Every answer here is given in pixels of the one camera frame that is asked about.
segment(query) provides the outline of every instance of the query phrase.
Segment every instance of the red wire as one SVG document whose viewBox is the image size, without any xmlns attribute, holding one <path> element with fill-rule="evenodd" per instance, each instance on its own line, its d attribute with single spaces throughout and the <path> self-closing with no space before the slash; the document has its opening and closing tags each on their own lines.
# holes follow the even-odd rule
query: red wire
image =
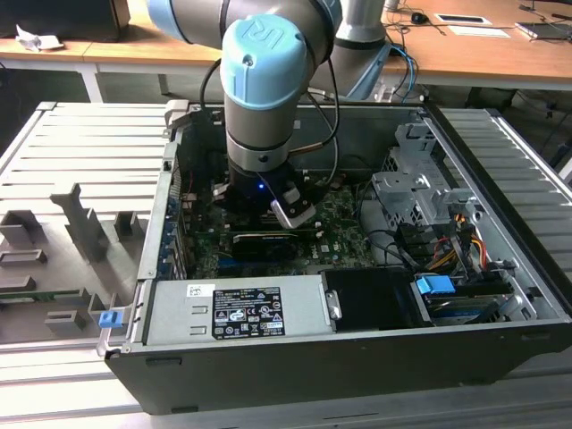
<svg viewBox="0 0 572 429">
<path fill-rule="evenodd" d="M 190 193 L 190 189 L 191 189 L 192 186 L 193 186 L 193 181 L 194 181 L 193 172 L 190 172 L 190 174 L 189 174 L 189 190 L 187 191 L 187 194 Z"/>
<path fill-rule="evenodd" d="M 435 251 L 433 252 L 433 259 L 437 258 L 437 250 L 439 250 L 439 245 L 445 241 L 449 241 L 450 239 L 448 239 L 447 237 L 439 239 L 437 241 L 437 243 L 435 244 Z"/>
</svg>

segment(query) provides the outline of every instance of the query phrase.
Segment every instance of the gray robot arm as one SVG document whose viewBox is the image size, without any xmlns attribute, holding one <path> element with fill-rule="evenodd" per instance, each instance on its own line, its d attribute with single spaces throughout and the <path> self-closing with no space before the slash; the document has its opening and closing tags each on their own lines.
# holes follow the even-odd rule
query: gray robot arm
<svg viewBox="0 0 572 429">
<path fill-rule="evenodd" d="M 352 5 L 362 2 L 379 6 L 370 29 L 356 24 Z M 163 31 L 223 50 L 229 194 L 246 201 L 241 209 L 270 204 L 285 228 L 297 228 L 315 213 L 288 163 L 300 96 L 313 78 L 313 86 L 331 88 L 332 77 L 321 72 L 331 57 L 349 64 L 337 66 L 348 75 L 341 79 L 342 94 L 369 94 L 372 77 L 379 75 L 383 2 L 347 0 L 344 6 L 354 12 L 342 25 L 339 0 L 148 0 L 150 16 Z M 336 38 L 339 29 L 343 34 Z"/>
</svg>

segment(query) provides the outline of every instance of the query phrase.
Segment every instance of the ur logo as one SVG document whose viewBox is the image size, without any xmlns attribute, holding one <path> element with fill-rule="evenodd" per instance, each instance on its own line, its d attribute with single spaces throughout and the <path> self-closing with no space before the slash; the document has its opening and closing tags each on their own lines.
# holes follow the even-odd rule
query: ur logo
<svg viewBox="0 0 572 429">
<path fill-rule="evenodd" d="M 243 37 L 249 38 L 261 45 L 266 45 L 266 47 L 270 49 L 274 49 L 282 39 L 282 36 L 284 36 L 283 30 L 267 28 L 262 21 L 253 20 Z"/>
</svg>

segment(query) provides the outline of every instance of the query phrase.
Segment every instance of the blue tab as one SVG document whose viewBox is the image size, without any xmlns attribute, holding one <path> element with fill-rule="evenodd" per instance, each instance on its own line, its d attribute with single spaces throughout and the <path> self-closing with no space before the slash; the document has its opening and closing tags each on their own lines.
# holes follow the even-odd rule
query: blue tab
<svg viewBox="0 0 572 429">
<path fill-rule="evenodd" d="M 99 317 L 99 327 L 121 328 L 123 326 L 123 312 L 116 310 L 104 311 Z"/>
<path fill-rule="evenodd" d="M 455 286 L 448 275 L 424 275 L 416 281 L 421 294 L 455 293 Z"/>
</svg>

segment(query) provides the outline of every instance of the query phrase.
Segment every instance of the warning label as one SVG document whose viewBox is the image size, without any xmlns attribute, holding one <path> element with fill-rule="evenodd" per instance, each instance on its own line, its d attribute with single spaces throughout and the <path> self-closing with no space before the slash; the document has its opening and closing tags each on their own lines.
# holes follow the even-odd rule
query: warning label
<svg viewBox="0 0 572 429">
<path fill-rule="evenodd" d="M 216 340 L 286 333 L 280 288 L 215 290 L 213 310 Z"/>
</svg>

